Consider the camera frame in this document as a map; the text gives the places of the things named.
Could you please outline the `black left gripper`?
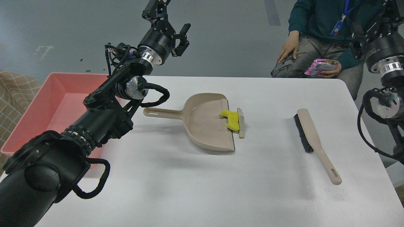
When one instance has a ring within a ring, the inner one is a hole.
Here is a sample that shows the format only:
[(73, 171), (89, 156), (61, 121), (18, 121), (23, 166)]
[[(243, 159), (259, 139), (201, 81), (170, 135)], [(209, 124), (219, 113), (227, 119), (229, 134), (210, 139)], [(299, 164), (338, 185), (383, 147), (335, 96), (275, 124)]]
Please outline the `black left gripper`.
[(141, 57), (153, 65), (162, 65), (169, 55), (180, 57), (189, 46), (187, 32), (191, 27), (186, 23), (180, 32), (176, 32), (170, 24), (167, 6), (170, 0), (150, 0), (142, 11), (142, 18), (151, 23), (150, 29), (144, 35), (138, 49)]

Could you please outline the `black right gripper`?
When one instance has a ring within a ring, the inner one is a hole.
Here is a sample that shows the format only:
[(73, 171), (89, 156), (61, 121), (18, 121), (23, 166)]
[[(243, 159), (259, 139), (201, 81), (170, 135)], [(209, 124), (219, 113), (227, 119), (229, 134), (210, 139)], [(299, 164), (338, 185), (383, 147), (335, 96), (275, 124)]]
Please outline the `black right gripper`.
[(403, 37), (398, 33), (402, 24), (402, 0), (384, 0), (381, 13), (367, 30), (352, 22), (352, 54), (365, 61), (370, 73), (403, 74)]

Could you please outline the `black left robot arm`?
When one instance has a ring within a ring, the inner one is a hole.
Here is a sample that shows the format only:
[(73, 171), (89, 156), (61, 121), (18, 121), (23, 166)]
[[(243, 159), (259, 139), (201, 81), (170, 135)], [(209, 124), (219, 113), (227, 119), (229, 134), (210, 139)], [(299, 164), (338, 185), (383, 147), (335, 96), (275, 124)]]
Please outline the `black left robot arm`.
[(55, 203), (70, 192), (82, 199), (97, 196), (110, 173), (110, 164), (90, 158), (95, 148), (133, 129), (139, 107), (166, 102), (170, 92), (148, 83), (154, 66), (169, 55), (182, 56), (189, 46), (186, 23), (179, 33), (168, 20), (169, 0), (150, 0), (142, 12), (151, 23), (137, 47), (105, 45), (107, 80), (84, 100), (85, 113), (62, 133), (45, 131), (32, 138), (4, 165), (1, 181), (1, 226), (33, 227)]

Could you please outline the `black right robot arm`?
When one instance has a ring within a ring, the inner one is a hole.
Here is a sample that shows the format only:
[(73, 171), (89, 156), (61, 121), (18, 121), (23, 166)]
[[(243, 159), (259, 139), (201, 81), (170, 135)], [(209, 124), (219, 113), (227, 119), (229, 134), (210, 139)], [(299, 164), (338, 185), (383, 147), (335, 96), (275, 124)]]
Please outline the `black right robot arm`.
[(403, 163), (403, 83), (404, 41), (398, 33), (403, 24), (403, 1), (384, 0), (382, 11), (368, 30), (358, 22), (352, 23), (353, 40), (349, 48), (358, 60), (364, 60), (371, 73), (380, 74), (382, 89), (365, 93), (357, 117), (360, 135), (362, 112), (387, 125), (395, 141), (393, 154), (387, 154), (370, 145), (376, 153)]

